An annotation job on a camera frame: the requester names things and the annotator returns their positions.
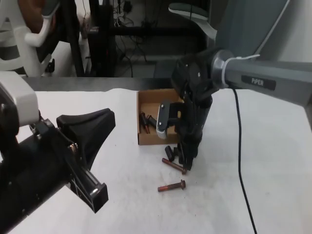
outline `white chair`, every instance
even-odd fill
[[[0,1],[0,46],[16,45],[19,58],[11,60],[0,59],[0,71],[11,71],[23,67],[28,76],[41,76],[49,61],[51,54],[40,62],[37,48],[46,40],[52,17],[59,7],[59,0],[47,0],[42,10],[43,26],[38,34],[32,33],[26,26],[21,14],[18,0]]]

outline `cardboard box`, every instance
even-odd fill
[[[157,89],[138,91],[136,97],[137,107],[137,143],[139,145],[162,145],[178,143],[178,136],[175,133],[175,127],[168,128],[167,139],[160,139],[156,130],[149,126],[150,134],[147,134],[143,127],[139,124],[139,114],[144,112],[145,115],[151,115],[157,119],[159,105],[163,100],[170,100],[172,102],[182,101],[174,89]]]

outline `white table surface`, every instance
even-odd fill
[[[238,91],[242,117],[242,175],[258,233],[312,232],[312,133],[303,108],[252,91]],[[253,233],[237,172],[234,95],[213,95],[198,157],[181,175],[161,162],[164,146],[138,146],[136,93],[128,90],[38,92],[44,118],[110,108],[116,127],[91,171],[109,201],[94,214],[62,188],[12,234],[249,234]],[[30,135],[20,130],[19,140]],[[186,189],[157,187],[186,181]]]

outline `robotic arm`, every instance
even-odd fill
[[[14,72],[0,77],[0,233],[31,214],[66,184],[96,213],[107,201],[105,183],[90,172],[104,140],[115,127],[109,109],[60,116],[58,127],[43,119],[37,96]],[[32,135],[21,143],[19,128]]]
[[[212,94],[219,89],[250,89],[301,105],[312,127],[311,63],[254,61],[215,49],[178,60],[171,82],[184,103],[163,101],[156,131],[166,138],[168,127],[175,126],[179,163],[188,170],[197,156]]]

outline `metal screw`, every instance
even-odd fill
[[[72,151],[73,154],[76,154],[77,150],[78,150],[78,145],[77,143],[71,144],[68,146],[68,149],[70,149]]]
[[[184,189],[185,187],[186,187],[185,180],[181,180],[180,183],[169,184],[169,185],[158,187],[158,192],[163,192],[163,191],[178,189],[178,188]]]
[[[177,165],[177,164],[175,164],[174,162],[171,162],[171,161],[169,161],[169,160],[167,160],[167,159],[165,159],[165,158],[163,158],[161,161],[162,161],[163,163],[166,163],[167,165],[169,165],[169,166],[171,166],[171,167],[173,167],[173,168],[175,168],[175,169],[181,171],[181,172],[182,172],[182,175],[185,175],[185,174],[187,173],[187,169],[186,169],[186,168],[181,167],[180,165]]]

